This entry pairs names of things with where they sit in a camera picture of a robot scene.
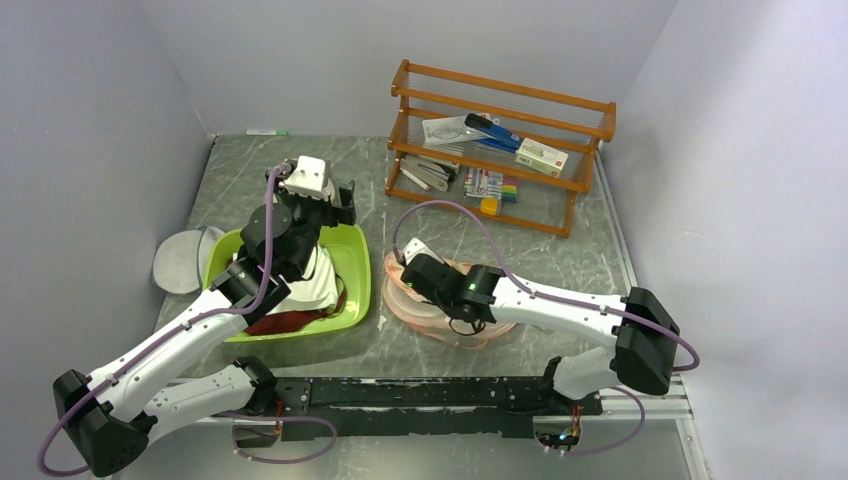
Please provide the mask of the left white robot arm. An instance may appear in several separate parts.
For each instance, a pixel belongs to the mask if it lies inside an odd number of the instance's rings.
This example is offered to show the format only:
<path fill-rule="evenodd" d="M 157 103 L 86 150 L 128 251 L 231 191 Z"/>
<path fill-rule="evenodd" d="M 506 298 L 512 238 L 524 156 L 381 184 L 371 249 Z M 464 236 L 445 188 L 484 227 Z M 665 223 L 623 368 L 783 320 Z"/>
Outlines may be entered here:
<path fill-rule="evenodd" d="M 162 329 L 116 360 L 54 381 L 58 423 L 87 472 L 106 477 L 159 438 L 195 421 L 234 411 L 273 409 L 277 381 L 257 358 L 184 384 L 175 377 L 224 340 L 258 323 L 310 278 L 321 231 L 356 221 L 353 183 L 321 180 L 314 189 L 271 174 L 267 202 L 241 237 L 245 253 Z"/>

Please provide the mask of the floral mesh laundry bag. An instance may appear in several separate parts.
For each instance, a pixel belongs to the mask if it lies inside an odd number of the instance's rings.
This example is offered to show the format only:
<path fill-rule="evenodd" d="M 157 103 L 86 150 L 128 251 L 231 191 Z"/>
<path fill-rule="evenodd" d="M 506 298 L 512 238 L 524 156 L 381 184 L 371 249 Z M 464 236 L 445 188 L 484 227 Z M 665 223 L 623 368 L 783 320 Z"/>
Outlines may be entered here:
<path fill-rule="evenodd" d="M 469 335 L 472 332 L 469 324 L 458 320 L 451 322 L 440 309 L 426 303 L 421 295 L 401 281 L 402 268 L 392 252 L 384 257 L 383 268 L 381 293 L 385 305 L 398 320 L 421 335 L 455 347 L 480 350 L 516 326 L 503 322 L 488 324 L 482 332 Z"/>

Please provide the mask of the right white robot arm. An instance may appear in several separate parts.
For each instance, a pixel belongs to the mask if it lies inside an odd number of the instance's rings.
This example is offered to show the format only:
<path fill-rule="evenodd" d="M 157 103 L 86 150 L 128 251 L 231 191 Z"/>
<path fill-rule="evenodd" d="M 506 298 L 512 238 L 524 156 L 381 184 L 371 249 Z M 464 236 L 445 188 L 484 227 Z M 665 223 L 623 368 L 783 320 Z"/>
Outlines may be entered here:
<path fill-rule="evenodd" d="M 587 352 L 555 362 L 539 389 L 550 413 L 565 413 L 577 400 L 614 386 L 656 396 L 670 389 L 679 328 L 648 290 L 632 288 L 625 297 L 583 294 L 511 278 L 487 265 L 461 272 L 428 254 L 408 257 L 400 280 L 472 334 L 514 323 L 594 343 Z"/>

